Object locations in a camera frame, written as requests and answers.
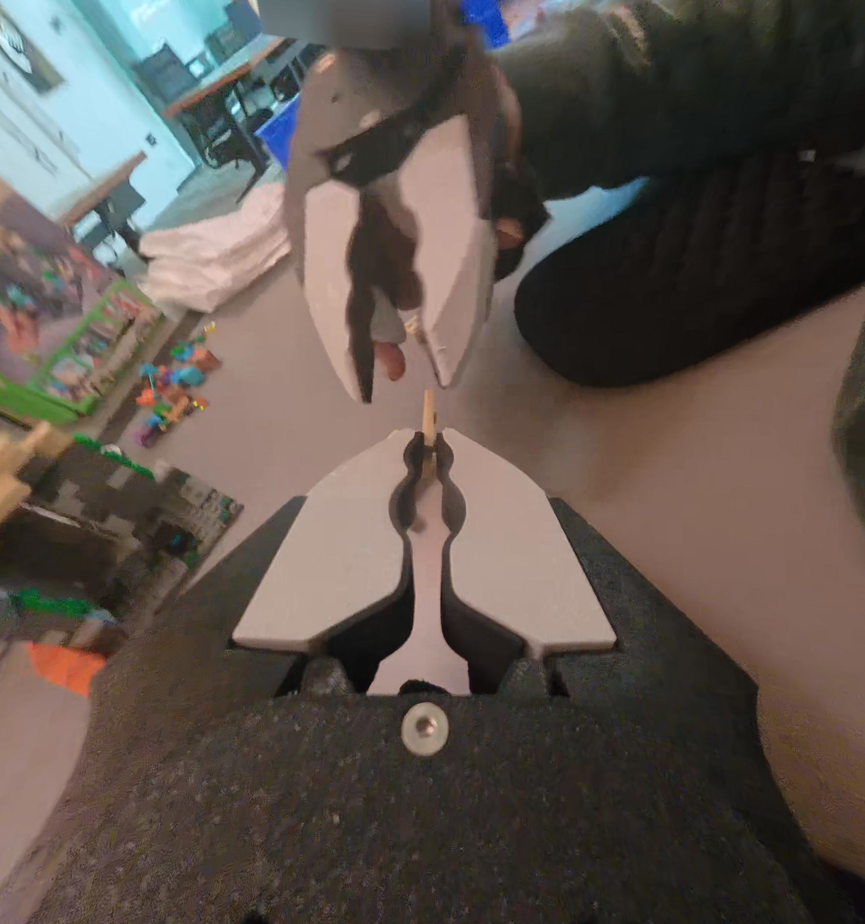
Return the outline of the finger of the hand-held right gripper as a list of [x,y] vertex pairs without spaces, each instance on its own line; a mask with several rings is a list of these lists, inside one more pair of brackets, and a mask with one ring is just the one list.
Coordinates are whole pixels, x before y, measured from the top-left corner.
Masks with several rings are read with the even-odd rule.
[[438,386],[455,386],[487,318],[496,239],[479,213],[467,115],[427,131],[402,167],[403,202],[418,234],[419,327]]
[[312,188],[304,205],[303,290],[311,319],[347,394],[373,398],[374,352],[370,284],[352,269],[360,226],[360,195],[345,184]]

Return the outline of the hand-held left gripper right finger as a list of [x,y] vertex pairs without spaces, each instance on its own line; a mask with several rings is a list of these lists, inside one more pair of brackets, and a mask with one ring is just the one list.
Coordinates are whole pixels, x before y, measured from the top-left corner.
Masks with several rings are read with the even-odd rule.
[[546,492],[457,430],[440,435],[443,488],[464,504],[442,572],[457,602],[530,656],[611,650],[615,632]]

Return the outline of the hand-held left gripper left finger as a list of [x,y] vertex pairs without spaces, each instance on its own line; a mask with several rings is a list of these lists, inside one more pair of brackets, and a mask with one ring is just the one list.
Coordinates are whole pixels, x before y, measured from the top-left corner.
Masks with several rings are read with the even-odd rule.
[[307,494],[232,631],[241,648],[330,657],[370,683],[413,629],[406,530],[415,514],[415,431],[392,432]]

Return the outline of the person's right forearm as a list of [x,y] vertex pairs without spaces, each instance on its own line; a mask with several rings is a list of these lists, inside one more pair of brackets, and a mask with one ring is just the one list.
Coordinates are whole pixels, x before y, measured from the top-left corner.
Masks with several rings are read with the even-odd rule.
[[581,3],[493,56],[549,200],[865,145],[865,1]]

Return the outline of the wooden office desk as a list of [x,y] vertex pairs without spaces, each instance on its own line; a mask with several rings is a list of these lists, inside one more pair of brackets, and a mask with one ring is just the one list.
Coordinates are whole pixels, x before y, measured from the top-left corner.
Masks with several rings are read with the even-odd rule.
[[94,179],[73,195],[69,202],[59,206],[54,222],[72,232],[88,216],[93,215],[97,227],[87,240],[91,248],[97,247],[110,237],[120,237],[126,247],[138,257],[141,233],[132,224],[132,217],[142,208],[146,200],[136,191],[131,182],[134,172],[148,157],[144,152],[133,155],[100,178]]
[[[237,203],[287,155],[303,79],[322,52],[318,44],[261,34],[167,104],[164,114],[187,132],[205,166],[252,167]],[[248,104],[243,94],[248,78],[263,81],[273,98],[269,106]]]

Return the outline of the person's right hand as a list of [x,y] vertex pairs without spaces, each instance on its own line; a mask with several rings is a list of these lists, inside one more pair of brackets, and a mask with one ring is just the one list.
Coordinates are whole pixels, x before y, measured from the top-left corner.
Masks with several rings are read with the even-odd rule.
[[514,273],[525,250],[550,215],[535,174],[522,151],[522,110],[516,93],[493,57],[488,58],[497,94],[497,143],[490,220],[497,256],[494,281]]

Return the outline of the blue plastic bin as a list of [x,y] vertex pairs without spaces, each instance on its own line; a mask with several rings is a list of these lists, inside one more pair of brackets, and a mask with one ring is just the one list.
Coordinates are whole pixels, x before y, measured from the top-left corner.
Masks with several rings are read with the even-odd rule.
[[448,67],[490,64],[510,41],[500,2],[257,2],[262,29],[295,43],[300,86],[256,136],[285,171],[299,126],[336,112],[325,128],[330,143],[409,109]]

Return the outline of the stack of white paper bags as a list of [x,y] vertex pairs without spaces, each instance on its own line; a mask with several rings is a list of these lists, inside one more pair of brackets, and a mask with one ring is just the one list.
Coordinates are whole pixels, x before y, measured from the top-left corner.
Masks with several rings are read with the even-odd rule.
[[139,289],[160,307],[212,314],[289,254],[284,199],[284,183],[262,184],[230,214],[149,233]]

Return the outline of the pile of colourful toy pieces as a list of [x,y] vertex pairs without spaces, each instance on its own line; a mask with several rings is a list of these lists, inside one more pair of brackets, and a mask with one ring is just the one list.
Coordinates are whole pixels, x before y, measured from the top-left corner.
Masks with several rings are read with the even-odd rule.
[[207,401],[199,390],[222,368],[221,360],[208,343],[215,330],[216,323],[210,321],[186,340],[177,342],[165,362],[141,367],[143,387],[135,403],[143,416],[134,433],[134,440],[141,447],[153,447],[185,419],[207,409]]

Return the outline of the grey toy brick castle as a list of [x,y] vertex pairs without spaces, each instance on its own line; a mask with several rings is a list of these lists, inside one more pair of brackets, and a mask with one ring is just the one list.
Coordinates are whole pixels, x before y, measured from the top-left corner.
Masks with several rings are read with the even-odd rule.
[[183,589],[244,508],[42,422],[0,433],[0,659],[88,696],[129,636]]

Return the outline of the green toy set box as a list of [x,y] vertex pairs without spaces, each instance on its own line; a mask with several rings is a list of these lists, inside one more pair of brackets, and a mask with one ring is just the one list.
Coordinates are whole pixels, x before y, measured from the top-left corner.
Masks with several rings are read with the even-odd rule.
[[163,319],[118,271],[27,202],[0,203],[0,414],[91,414]]

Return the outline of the dark wall sign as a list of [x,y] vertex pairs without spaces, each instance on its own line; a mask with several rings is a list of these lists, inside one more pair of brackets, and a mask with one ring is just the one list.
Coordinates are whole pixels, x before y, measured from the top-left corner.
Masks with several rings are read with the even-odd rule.
[[0,5],[0,63],[8,66],[38,94],[51,93],[65,83],[64,77],[40,52]]

